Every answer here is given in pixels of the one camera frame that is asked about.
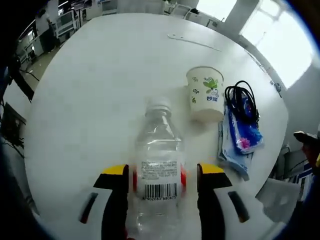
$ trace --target desk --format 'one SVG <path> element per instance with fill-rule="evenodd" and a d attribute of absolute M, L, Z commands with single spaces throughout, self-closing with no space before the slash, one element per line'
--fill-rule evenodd
<path fill-rule="evenodd" d="M 248 182 L 231 169 L 226 173 L 233 184 L 257 194 L 277 160 L 288 123 L 270 77 L 238 44 L 205 26 L 165 15 L 115 14 L 94 18 L 77 31 L 52 59 L 35 91 L 24 150 L 41 216 L 61 215 L 104 168 L 130 162 L 150 96 L 171 100 L 172 121 L 186 145 L 188 184 L 193 184 L 189 192 L 194 191 L 197 163 L 219 162 L 218 124 L 194 124 L 189 118 L 186 74 L 196 66 L 219 70 L 225 87 L 246 80 L 253 89 L 265 146 L 254 154 Z"/>

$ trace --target printed cartoon graphic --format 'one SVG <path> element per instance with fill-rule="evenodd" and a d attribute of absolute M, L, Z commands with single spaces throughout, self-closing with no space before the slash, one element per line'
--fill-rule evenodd
<path fill-rule="evenodd" d="M 217 98 L 219 97 L 219 92 L 218 92 L 218 79 L 213 79 L 212 77 L 205 77 L 203 85 L 209 88 L 206 93 L 207 94 L 212 94 L 213 96 L 216 96 Z"/>

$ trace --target bottle label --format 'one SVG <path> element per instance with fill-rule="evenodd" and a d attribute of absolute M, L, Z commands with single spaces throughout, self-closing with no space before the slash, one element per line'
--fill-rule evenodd
<path fill-rule="evenodd" d="M 165 201 L 180 197 L 186 185 L 182 154 L 175 151 L 157 151 L 157 154 L 148 154 L 143 159 L 137 161 L 133 174 L 133 188 L 136 194 L 148 201 Z"/>

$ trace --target floor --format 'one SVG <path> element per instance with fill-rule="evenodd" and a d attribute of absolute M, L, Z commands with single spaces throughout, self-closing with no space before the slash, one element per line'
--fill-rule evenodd
<path fill-rule="evenodd" d="M 29 73 L 32 73 L 39 80 L 41 80 L 49 63 L 57 54 L 59 49 L 60 49 L 59 47 L 56 47 L 51 52 L 44 53 L 41 56 L 39 56 L 36 59 L 35 63 L 27 68 L 27 71 Z M 29 86 L 35 91 L 39 83 L 38 80 L 36 80 L 31 74 L 28 74 L 28 73 L 24 73 L 23 77 L 25 81 L 29 84 Z"/>

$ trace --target bright window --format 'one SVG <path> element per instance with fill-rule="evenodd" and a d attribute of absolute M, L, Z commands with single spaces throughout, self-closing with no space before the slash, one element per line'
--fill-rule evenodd
<path fill-rule="evenodd" d="M 287 89 L 312 62 L 314 51 L 304 27 L 272 0 L 262 0 L 241 35 L 269 61 Z"/>
<path fill-rule="evenodd" d="M 237 0 L 199 0 L 196 9 L 224 22 Z"/>

